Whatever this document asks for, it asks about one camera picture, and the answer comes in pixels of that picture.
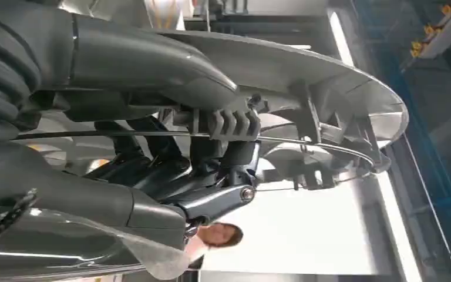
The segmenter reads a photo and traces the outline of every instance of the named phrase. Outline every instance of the person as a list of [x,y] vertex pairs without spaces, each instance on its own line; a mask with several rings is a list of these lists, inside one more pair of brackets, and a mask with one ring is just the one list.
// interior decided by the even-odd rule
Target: person
[[184,252],[193,263],[203,257],[209,249],[236,246],[243,239],[243,231],[229,223],[214,223],[200,226],[198,232],[187,243]]

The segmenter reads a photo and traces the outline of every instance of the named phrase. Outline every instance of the cable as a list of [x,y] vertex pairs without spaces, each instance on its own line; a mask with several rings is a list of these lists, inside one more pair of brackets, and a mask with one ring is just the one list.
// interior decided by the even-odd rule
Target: cable
[[[354,176],[354,177],[350,177],[350,178],[347,178],[347,179],[344,179],[344,180],[336,181],[335,184],[339,185],[341,183],[348,182],[348,181],[351,181],[351,180],[363,179],[363,178],[366,178],[366,177],[370,176],[371,174],[372,174],[371,172],[366,172],[366,173],[363,173],[363,174],[360,174],[360,175],[357,175],[357,176]],[[301,188],[304,189],[304,190],[320,190],[319,186],[315,186],[313,189],[310,189],[310,187],[301,187]],[[285,190],[295,190],[295,188],[257,190],[256,193],[258,193],[258,192],[285,191]]]
[[[19,135],[15,140],[25,140],[25,139],[41,139],[41,138],[55,138],[55,137],[81,137],[81,136],[180,136],[180,137],[210,137],[208,133],[189,133],[187,131],[145,131],[145,130],[91,130],[91,131],[65,131],[65,132],[45,132],[45,133],[29,133]],[[304,140],[281,138],[281,137],[269,137],[269,136],[259,136],[257,140],[265,142],[277,142],[277,143],[292,143],[298,145],[310,145],[317,146],[326,150],[334,150],[356,157],[368,162],[371,167],[376,164],[374,160],[368,155],[361,153],[356,150],[347,149],[344,147],[339,147],[336,145],[324,144],[324,143],[312,143]]]

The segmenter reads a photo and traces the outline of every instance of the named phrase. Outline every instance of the light fixture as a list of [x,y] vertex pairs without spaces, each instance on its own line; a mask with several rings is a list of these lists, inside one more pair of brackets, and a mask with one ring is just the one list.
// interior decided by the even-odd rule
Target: light fixture
[[329,16],[329,24],[331,24],[331,29],[336,40],[336,46],[338,47],[341,61],[343,61],[346,65],[354,66],[354,60],[350,54],[350,49],[348,49],[345,34],[343,33],[343,28],[341,27],[338,14],[336,14],[336,12],[332,12]]
[[383,195],[386,214],[388,215],[405,279],[407,282],[422,282],[423,278],[419,272],[419,266],[405,230],[404,218],[400,213],[398,200],[393,191],[388,172],[377,174],[376,178],[378,178],[379,188]]

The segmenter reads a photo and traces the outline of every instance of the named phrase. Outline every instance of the circular plate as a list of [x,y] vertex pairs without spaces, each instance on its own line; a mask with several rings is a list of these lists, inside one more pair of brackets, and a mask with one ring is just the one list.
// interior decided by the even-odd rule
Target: circular plate
[[214,32],[155,31],[204,53],[245,93],[260,93],[271,111],[299,107],[290,86],[304,81],[321,122],[334,113],[347,120],[369,116],[378,145],[396,140],[409,115],[388,86],[341,61],[315,52],[259,39]]

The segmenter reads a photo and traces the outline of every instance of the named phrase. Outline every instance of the plastic sheet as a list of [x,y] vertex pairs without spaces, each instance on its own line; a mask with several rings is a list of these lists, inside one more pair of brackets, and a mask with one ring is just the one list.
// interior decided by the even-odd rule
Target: plastic sheet
[[[0,207],[0,219],[9,210]],[[52,234],[60,239],[53,244]],[[92,246],[83,250],[75,247],[79,243]],[[61,246],[63,253],[58,253],[54,244]],[[16,268],[13,262],[6,262],[10,256],[21,256],[30,263],[26,268]],[[44,259],[33,260],[39,256]],[[5,270],[0,271],[0,276],[7,278],[74,278],[84,276],[77,272],[80,269],[85,274],[103,273],[103,269],[113,274],[145,268],[155,278],[170,280],[183,274],[189,263],[182,250],[54,210],[32,208],[0,236],[0,269]]]

